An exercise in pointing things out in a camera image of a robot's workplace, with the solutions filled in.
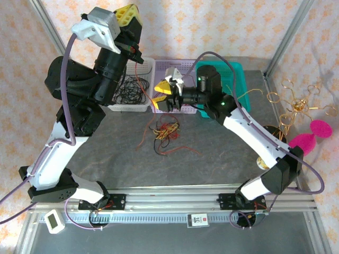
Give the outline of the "lilac plastic basket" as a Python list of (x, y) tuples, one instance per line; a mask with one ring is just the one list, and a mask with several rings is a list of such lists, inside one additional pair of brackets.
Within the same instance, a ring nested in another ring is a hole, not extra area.
[[(191, 68), (194, 60), (190, 59), (163, 59), (163, 60), (155, 60), (155, 79), (154, 85), (157, 85), (160, 81), (165, 79), (165, 72), (166, 69), (170, 67), (177, 68), (178, 71), (184, 76), (187, 74), (188, 70)], [(185, 87), (194, 87), (197, 84), (197, 76), (195, 74), (195, 70), (192, 70), (187, 78), (184, 79)], [(189, 105), (182, 105), (181, 110), (174, 109), (169, 113), (172, 114), (196, 114), (197, 109), (189, 106)]]

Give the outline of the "teal plastic basket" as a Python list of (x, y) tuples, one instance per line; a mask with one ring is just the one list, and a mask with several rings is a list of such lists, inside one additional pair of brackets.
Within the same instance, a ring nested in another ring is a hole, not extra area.
[[(249, 95), (247, 92), (247, 85), (243, 67), (238, 62), (230, 62), (236, 74), (236, 96), (239, 103), (250, 112), (251, 106)], [(233, 72), (223, 61), (199, 61), (195, 66), (195, 71), (201, 66), (211, 65), (214, 66), (218, 73), (221, 75), (222, 92), (228, 95), (233, 94)]]

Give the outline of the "pink fuzzy object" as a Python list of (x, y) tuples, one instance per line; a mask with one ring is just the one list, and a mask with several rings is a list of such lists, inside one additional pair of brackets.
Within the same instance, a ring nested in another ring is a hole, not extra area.
[(310, 133), (302, 133), (295, 136), (289, 143), (289, 147), (298, 146), (304, 152), (304, 156), (312, 152), (316, 146), (316, 138), (329, 138), (332, 133), (332, 127), (323, 120), (313, 120), (310, 123)]

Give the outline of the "white label card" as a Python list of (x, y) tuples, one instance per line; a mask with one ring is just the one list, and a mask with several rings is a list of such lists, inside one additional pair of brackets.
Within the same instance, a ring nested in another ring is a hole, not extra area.
[(188, 228), (203, 228), (209, 226), (207, 213), (188, 214), (187, 215)]

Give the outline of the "white plastic basket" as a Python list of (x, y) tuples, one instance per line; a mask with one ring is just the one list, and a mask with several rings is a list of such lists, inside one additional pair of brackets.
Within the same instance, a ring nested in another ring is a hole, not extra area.
[(128, 61), (109, 109), (114, 112), (145, 112), (151, 105), (155, 79), (155, 59), (139, 64)]

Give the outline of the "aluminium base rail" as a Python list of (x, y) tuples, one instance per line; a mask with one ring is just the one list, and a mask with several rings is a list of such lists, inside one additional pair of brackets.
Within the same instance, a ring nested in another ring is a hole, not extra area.
[[(220, 193), (233, 193), (237, 185), (186, 185), (124, 187), (109, 190), (109, 194), (125, 194), (125, 213), (217, 213)], [(281, 195), (262, 194), (267, 209), (245, 212), (313, 212), (317, 209), (312, 195), (287, 189)]]

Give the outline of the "white digital timer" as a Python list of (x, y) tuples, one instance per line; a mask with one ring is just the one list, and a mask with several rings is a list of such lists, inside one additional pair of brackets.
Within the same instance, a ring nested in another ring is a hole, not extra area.
[(65, 228), (64, 219), (58, 210), (53, 209), (46, 213), (44, 221), (50, 234), (57, 234)]

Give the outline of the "aluminium frame post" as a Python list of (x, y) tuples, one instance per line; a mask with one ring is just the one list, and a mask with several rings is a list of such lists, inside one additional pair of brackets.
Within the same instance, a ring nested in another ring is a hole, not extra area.
[(44, 30), (46, 31), (49, 39), (59, 55), (63, 55), (66, 50), (66, 46), (63, 43), (56, 27), (54, 26), (51, 17), (49, 16), (42, 0), (28, 0), (33, 10), (35, 11), (39, 21), (42, 23)]
[(271, 59), (266, 71), (263, 73), (266, 80), (270, 79), (273, 76), (275, 70), (278, 67), (280, 60), (282, 59), (285, 51), (287, 50), (289, 44), (297, 33), (299, 27), (304, 21), (306, 15), (308, 14), (310, 8), (312, 7), (315, 0), (302, 0), (301, 5), (299, 6), (294, 18), (292, 19), (286, 33), (284, 34), (273, 58)]

